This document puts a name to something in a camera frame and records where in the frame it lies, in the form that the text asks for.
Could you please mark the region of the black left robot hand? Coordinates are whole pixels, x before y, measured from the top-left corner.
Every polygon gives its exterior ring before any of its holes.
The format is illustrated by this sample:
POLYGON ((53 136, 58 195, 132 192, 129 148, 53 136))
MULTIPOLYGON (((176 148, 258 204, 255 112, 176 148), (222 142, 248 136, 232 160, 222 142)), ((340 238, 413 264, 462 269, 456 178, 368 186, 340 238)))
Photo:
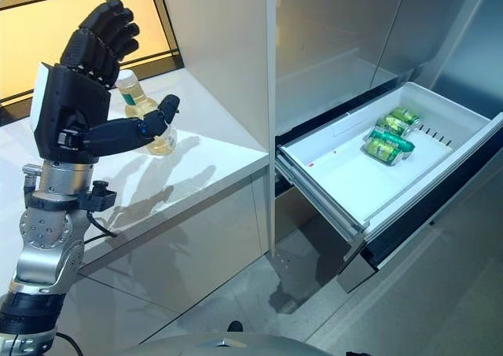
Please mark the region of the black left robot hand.
POLYGON ((108 118, 119 63, 138 49, 139 32, 130 9, 106 0, 73 32, 59 63, 39 65, 30 121, 41 158, 93 164, 167 132, 180 105, 173 94, 142 117, 108 118))

